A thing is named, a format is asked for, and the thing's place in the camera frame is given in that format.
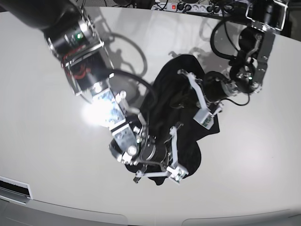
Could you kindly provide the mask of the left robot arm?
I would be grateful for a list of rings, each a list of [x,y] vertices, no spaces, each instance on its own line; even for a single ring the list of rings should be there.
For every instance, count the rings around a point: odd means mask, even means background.
[[[207,107],[228,101],[237,93],[250,96],[263,84],[275,34],[283,30],[286,22],[288,3],[283,0],[215,0],[207,7],[207,15],[221,12],[222,19],[216,24],[210,36],[212,52],[228,60],[229,75],[210,71],[202,75],[197,84],[201,99]],[[233,45],[236,55],[220,52],[215,46],[215,37],[220,27],[227,22],[245,25],[239,35],[238,45]]]

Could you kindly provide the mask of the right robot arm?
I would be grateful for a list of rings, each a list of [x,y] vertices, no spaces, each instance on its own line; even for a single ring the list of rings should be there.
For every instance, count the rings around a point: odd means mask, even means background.
[[[149,112],[158,102],[156,91],[143,78],[113,66],[84,6],[70,0],[3,0],[0,5],[43,33],[75,95],[91,95],[94,112],[101,113],[101,125],[113,136],[111,154],[124,165],[141,166],[135,172],[136,183],[141,178],[168,178],[179,183],[187,175],[178,162],[177,127],[171,127],[165,148],[150,134]],[[150,99],[145,109],[130,106],[125,91],[113,91],[110,79],[115,75],[133,79],[147,89]]]

